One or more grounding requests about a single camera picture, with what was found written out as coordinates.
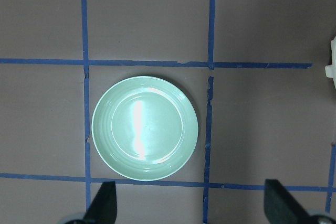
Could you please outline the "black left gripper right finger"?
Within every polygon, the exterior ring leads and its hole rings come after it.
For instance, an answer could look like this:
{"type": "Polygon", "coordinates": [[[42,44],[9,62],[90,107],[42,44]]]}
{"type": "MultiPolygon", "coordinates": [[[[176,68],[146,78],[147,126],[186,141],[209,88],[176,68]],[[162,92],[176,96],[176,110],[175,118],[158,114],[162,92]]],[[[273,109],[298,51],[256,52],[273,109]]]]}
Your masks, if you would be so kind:
{"type": "Polygon", "coordinates": [[[269,223],[315,223],[295,198],[276,179],[265,180],[264,212],[269,223]]]}

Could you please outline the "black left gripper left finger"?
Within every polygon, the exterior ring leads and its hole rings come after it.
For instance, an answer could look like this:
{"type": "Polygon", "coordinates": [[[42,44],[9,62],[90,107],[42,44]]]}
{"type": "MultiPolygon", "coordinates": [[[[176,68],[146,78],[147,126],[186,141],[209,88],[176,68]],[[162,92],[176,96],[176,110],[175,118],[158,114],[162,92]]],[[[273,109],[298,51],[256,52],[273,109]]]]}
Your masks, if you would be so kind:
{"type": "Polygon", "coordinates": [[[117,194],[115,182],[104,182],[83,217],[84,223],[115,223],[117,194]]]}

